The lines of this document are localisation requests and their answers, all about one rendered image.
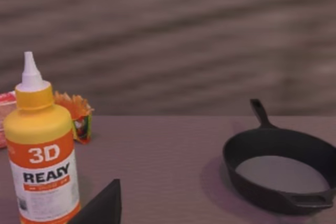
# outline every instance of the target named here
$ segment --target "black triangular object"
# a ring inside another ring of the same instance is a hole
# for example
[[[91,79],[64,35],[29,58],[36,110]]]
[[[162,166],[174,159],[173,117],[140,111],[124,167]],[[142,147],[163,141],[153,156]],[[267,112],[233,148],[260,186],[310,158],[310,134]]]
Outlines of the black triangular object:
[[[115,179],[68,224],[120,224],[120,221],[121,186],[120,180]]]

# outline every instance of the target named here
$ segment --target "blurred brown background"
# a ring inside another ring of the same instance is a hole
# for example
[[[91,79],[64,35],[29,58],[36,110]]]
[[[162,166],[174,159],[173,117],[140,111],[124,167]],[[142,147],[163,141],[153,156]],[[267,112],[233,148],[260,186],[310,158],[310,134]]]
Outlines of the blurred brown background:
[[[32,50],[97,114],[336,114],[335,0],[0,0],[0,91]]]

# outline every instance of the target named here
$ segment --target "white nozzle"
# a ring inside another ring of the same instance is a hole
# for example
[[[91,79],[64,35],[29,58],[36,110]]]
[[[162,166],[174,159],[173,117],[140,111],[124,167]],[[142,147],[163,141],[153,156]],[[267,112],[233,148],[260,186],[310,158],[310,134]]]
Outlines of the white nozzle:
[[[36,67],[33,53],[25,52],[25,70],[22,73],[22,83],[17,88],[23,92],[36,92],[47,88],[48,85]]]

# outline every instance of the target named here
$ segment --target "glue bottle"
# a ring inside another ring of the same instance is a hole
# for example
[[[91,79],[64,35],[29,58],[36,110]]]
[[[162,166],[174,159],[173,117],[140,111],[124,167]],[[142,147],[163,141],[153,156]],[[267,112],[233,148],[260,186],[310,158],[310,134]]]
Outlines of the glue bottle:
[[[65,224],[80,210],[72,120],[25,52],[17,109],[4,120],[21,224]]]

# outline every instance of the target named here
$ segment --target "black object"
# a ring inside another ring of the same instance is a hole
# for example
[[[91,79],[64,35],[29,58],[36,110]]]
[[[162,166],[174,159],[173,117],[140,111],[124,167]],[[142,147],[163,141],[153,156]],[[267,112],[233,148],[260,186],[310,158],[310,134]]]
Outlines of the black object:
[[[336,188],[336,148],[314,136],[272,125],[258,99],[251,106],[261,126],[241,132],[224,145],[223,155],[232,184],[247,200],[261,208],[287,214],[307,215],[333,206]],[[330,189],[295,194],[257,185],[235,170],[242,162],[259,156],[281,156],[310,165],[326,179]]]
[[[113,180],[103,191],[74,216],[68,224],[120,224],[120,180]]]

